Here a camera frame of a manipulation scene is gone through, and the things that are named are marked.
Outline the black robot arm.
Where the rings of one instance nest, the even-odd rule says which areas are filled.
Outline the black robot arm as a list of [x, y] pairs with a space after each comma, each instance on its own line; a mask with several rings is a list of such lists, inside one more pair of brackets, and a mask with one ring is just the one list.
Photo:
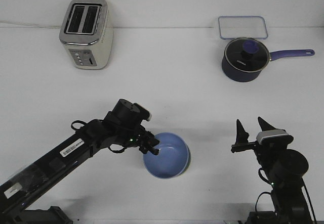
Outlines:
[[57, 206], [47, 210], [28, 207], [98, 151], [119, 145], [122, 153], [137, 147], [143, 154], [158, 155], [159, 141], [147, 131], [142, 121], [151, 114], [137, 103], [119, 99], [104, 119], [88, 123], [78, 121], [80, 128], [64, 142], [27, 166], [1, 185], [1, 223], [72, 223]]
[[260, 179], [272, 187], [269, 195], [273, 211], [255, 209], [249, 213], [247, 223], [316, 223], [314, 209], [303, 175], [309, 164], [300, 152], [288, 149], [294, 138], [284, 129], [270, 125], [258, 117], [261, 132], [254, 142], [249, 142], [249, 134], [241, 122], [236, 121], [236, 140], [231, 151], [253, 150], [260, 168]]

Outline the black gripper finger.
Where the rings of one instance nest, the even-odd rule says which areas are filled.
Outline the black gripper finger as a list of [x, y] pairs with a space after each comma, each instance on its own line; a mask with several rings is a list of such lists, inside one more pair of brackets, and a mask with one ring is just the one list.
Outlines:
[[257, 119], [258, 119], [258, 123], [259, 123], [259, 126], [260, 126], [262, 132], [270, 131], [270, 130], [277, 130], [277, 128], [275, 128], [274, 126], [269, 124], [262, 117], [259, 116]]
[[151, 149], [149, 151], [150, 151], [150, 153], [152, 153], [155, 156], [159, 154], [159, 149]]
[[249, 134], [245, 131], [242, 123], [239, 119], [236, 120], [236, 145], [247, 144], [249, 138]]

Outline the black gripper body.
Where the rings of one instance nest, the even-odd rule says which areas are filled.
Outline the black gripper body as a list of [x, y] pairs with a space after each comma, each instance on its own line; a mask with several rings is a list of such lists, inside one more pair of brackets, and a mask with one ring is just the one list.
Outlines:
[[231, 152], [242, 152], [246, 150], [253, 150], [258, 163], [262, 167], [271, 166], [278, 158], [279, 154], [287, 149], [288, 144], [293, 141], [294, 137], [291, 135], [279, 136], [265, 139], [265, 143], [258, 141], [248, 142], [248, 139], [238, 138], [235, 144], [231, 146]]
[[138, 147], [143, 154], [156, 149], [159, 144], [150, 131], [141, 125], [139, 109], [126, 99], [119, 99], [112, 111], [102, 120], [111, 136], [106, 146], [113, 153], [123, 153], [127, 148]]

